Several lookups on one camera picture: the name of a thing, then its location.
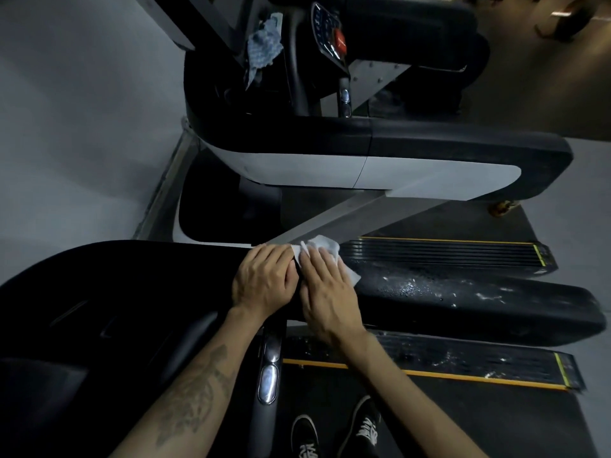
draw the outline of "tattoo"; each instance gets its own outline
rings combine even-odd
[[[189,367],[189,372],[194,374],[187,373],[186,379],[179,379],[163,395],[157,447],[188,429],[196,432],[197,428],[206,422],[214,400],[211,377],[218,381],[225,398],[229,399],[233,376],[226,376],[217,368],[225,359],[227,346],[223,344],[210,353],[208,362]]]

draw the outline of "treadmill console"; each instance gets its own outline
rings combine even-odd
[[[318,3],[312,4],[310,18],[318,50],[342,71],[347,72],[346,39],[341,31],[340,19]]]

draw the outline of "hand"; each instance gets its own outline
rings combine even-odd
[[[263,324],[291,300],[298,281],[291,245],[254,247],[233,278],[233,306],[248,310]]]
[[[305,320],[323,342],[339,346],[344,340],[366,333],[355,289],[341,258],[336,264],[324,248],[309,246],[310,256],[299,256],[305,281],[301,301]]]

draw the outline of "white tissue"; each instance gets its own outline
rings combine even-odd
[[[301,264],[299,263],[299,254],[301,254],[301,251],[304,250],[305,253],[310,256],[307,246],[312,246],[316,249],[324,247],[333,256],[333,260],[335,260],[335,263],[337,263],[337,259],[340,256],[340,245],[336,241],[333,241],[332,239],[319,234],[316,238],[312,238],[308,242],[301,241],[301,245],[299,246],[292,245],[293,253],[295,255],[295,261],[300,267]],[[346,267],[346,269],[348,271],[348,275],[350,276],[350,281],[352,282],[352,285],[355,286],[356,283],[358,283],[361,279],[361,276],[348,267]]]

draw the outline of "black sneaker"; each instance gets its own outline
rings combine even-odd
[[[319,458],[318,434],[314,421],[308,415],[300,415],[291,427],[291,450],[297,458]]]
[[[378,426],[382,416],[369,395],[356,404],[346,439],[342,442],[337,458],[342,456],[377,456]]]

